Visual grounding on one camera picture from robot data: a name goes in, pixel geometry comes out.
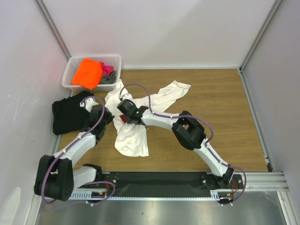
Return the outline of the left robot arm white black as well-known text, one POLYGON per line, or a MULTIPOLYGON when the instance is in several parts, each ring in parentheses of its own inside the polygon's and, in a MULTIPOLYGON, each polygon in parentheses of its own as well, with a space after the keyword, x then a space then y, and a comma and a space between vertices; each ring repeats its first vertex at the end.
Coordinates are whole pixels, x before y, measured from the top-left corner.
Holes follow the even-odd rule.
POLYGON ((36 195, 66 201, 74 188, 107 187, 100 166, 84 164, 80 169, 73 169, 79 159, 98 144, 114 118, 106 107, 97 103, 85 108, 90 115, 77 137, 56 154, 41 157, 34 185, 36 195))

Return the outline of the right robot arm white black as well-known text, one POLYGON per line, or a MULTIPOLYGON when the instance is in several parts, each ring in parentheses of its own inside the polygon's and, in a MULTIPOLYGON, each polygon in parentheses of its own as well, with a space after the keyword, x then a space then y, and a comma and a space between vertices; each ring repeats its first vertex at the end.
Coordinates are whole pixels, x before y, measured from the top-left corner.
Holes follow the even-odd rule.
POLYGON ((180 114, 156 112, 147 106, 137 107, 129 99, 122 100, 117 109, 124 115, 128 124, 171 130, 183 148, 197 153, 208 165, 220 188, 227 188, 232 184, 234 168, 217 154, 199 119, 188 111, 180 114))

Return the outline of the white Coca-Cola t-shirt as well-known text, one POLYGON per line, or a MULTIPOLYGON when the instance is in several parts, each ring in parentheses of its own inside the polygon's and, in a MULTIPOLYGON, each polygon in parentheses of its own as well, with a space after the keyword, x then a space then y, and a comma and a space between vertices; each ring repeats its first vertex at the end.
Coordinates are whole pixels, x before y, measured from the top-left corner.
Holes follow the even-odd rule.
POLYGON ((114 116, 113 124, 117 131, 115 149, 127 157, 147 157, 149 149, 143 115, 150 114, 149 103, 154 112, 162 113, 177 99, 184 97, 190 84, 174 80, 149 97, 133 98, 119 80, 112 91, 105 97, 105 107, 114 116))

